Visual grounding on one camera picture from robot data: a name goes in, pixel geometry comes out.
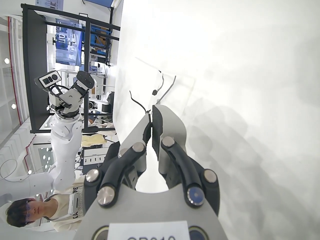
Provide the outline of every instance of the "white robotic arm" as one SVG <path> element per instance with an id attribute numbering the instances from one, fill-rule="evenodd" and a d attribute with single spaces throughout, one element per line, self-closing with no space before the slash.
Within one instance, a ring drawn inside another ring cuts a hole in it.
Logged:
<path id="1" fill-rule="evenodd" d="M 51 189 L 62 191 L 75 180 L 75 158 L 81 146 L 82 122 L 79 107 L 84 96 L 95 85 L 89 73 L 79 71 L 70 89 L 57 85 L 57 71 L 36 78 L 35 83 L 48 92 L 50 109 L 55 115 L 50 122 L 54 165 L 45 173 L 0 179 L 0 207 L 7 202 L 32 197 Z"/>

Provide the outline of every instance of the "label sticker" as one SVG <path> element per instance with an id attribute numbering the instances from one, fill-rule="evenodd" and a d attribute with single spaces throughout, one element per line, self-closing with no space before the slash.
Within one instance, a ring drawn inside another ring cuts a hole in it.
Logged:
<path id="1" fill-rule="evenodd" d="M 190 240 L 187 221 L 111 223 L 108 240 Z"/>

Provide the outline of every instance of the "metal screw cap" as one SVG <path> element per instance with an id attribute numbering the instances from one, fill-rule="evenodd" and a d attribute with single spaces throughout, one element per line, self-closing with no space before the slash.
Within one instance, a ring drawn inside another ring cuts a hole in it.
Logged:
<path id="1" fill-rule="evenodd" d="M 187 191 L 189 202 L 194 206 L 201 206 L 205 202 L 205 194 L 199 187 L 191 187 Z"/>
<path id="2" fill-rule="evenodd" d="M 162 139 L 162 143 L 169 148 L 175 144 L 175 141 L 172 137 L 166 136 L 165 138 Z"/>
<path id="3" fill-rule="evenodd" d="M 132 149 L 135 152 L 142 152 L 144 150 L 144 144 L 141 142 L 137 142 L 132 146 Z"/>
<path id="4" fill-rule="evenodd" d="M 217 175 L 211 169 L 205 169 L 203 175 L 209 183 L 215 183 L 217 181 Z"/>
<path id="5" fill-rule="evenodd" d="M 97 202 L 101 206 L 106 206 L 113 201 L 115 190 L 110 186 L 105 186 L 98 191 Z"/>
<path id="6" fill-rule="evenodd" d="M 87 182 L 94 182 L 99 177 L 99 170 L 98 169 L 90 169 L 85 176 Z"/>

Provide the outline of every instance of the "white t-shirt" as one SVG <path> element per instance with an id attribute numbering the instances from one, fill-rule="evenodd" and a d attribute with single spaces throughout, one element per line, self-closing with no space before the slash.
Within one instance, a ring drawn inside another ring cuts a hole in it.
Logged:
<path id="1" fill-rule="evenodd" d="M 68 214 L 69 197 L 69 194 L 57 194 L 51 197 L 51 199 L 55 199 L 58 202 L 58 208 L 50 220 L 55 220 Z"/>
<path id="2" fill-rule="evenodd" d="M 85 180 L 85 175 L 80 176 L 73 185 L 69 188 L 67 188 L 65 191 L 57 191 L 55 190 L 53 193 L 56 195 L 51 196 L 51 198 L 54 198 L 58 202 L 58 208 L 55 212 L 55 214 L 49 219 L 57 219 L 61 218 L 64 215 L 68 214 L 69 209 L 69 200 L 70 200 L 70 194 L 71 193 L 78 193 L 78 196 L 82 198 L 83 193 L 83 182 Z M 79 198 L 79 206 L 82 206 L 83 202 L 82 199 Z M 52 221 L 53 227 L 57 232 L 61 231 L 69 231 L 69 230 L 77 230 L 80 226 L 80 223 L 83 219 L 83 212 L 82 215 L 73 215 L 70 217 L 66 217 L 63 220 L 58 221 Z"/>

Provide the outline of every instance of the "yellow fabric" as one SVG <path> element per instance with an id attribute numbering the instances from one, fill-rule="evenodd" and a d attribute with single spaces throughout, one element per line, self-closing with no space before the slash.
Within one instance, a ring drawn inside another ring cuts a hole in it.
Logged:
<path id="1" fill-rule="evenodd" d="M 94 135 L 83 135 L 81 140 L 82 147 L 91 147 L 93 145 L 102 145 L 106 141 L 103 135 L 94 134 Z"/>

